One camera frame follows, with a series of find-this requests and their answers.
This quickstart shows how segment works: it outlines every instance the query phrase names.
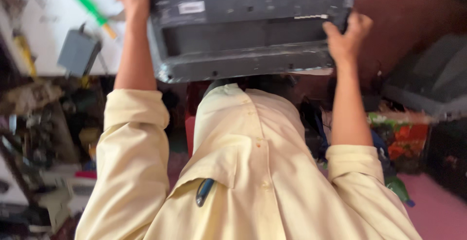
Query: rolled-up sleeve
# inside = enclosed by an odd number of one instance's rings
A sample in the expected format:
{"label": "rolled-up sleeve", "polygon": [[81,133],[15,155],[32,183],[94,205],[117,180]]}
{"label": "rolled-up sleeve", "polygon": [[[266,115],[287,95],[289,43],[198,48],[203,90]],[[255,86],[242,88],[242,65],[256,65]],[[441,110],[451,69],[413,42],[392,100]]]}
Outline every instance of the rolled-up sleeve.
{"label": "rolled-up sleeve", "polygon": [[404,205],[384,186],[377,149],[368,146],[331,146],[328,179],[341,199],[383,239],[421,239]]}
{"label": "rolled-up sleeve", "polygon": [[108,95],[98,179],[75,239],[142,239],[169,190],[169,113],[158,91]]}

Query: workbench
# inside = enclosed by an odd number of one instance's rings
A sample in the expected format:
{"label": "workbench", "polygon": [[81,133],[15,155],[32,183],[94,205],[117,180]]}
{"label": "workbench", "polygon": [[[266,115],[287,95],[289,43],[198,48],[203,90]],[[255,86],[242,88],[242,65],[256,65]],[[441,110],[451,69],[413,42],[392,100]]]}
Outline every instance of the workbench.
{"label": "workbench", "polygon": [[[79,5],[76,0],[25,0],[20,29],[27,39],[38,76],[63,76],[66,70],[57,64],[57,59],[70,29],[78,29],[86,22],[85,31],[102,42],[102,51],[96,59],[90,74],[116,74],[123,47],[124,22],[109,21],[118,37],[112,40],[100,28],[94,17]],[[116,0],[94,0],[106,16],[114,16],[123,10]],[[18,70],[27,75],[28,69],[15,45],[12,32],[14,24],[3,8],[0,7],[0,32],[13,62]]]}

